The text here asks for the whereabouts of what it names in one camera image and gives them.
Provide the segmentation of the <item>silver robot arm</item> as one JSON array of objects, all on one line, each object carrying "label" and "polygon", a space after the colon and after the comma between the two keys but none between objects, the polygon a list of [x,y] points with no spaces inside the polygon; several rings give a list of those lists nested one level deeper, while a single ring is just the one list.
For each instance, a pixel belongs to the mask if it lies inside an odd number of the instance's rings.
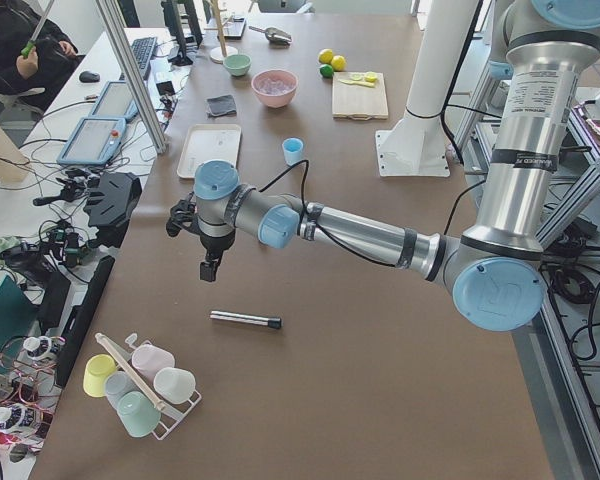
[{"label": "silver robot arm", "polygon": [[299,236],[419,272],[445,287],[478,327],[508,331],[526,324],[544,297],[536,231],[549,180],[579,76],[600,57],[600,1],[504,1],[492,54],[499,71],[511,72],[512,83],[477,220],[459,238],[421,234],[303,197],[270,196],[241,183],[224,160],[198,167],[192,192],[171,209],[167,233],[185,230],[200,238],[206,281],[215,279],[237,231],[274,248]]}]

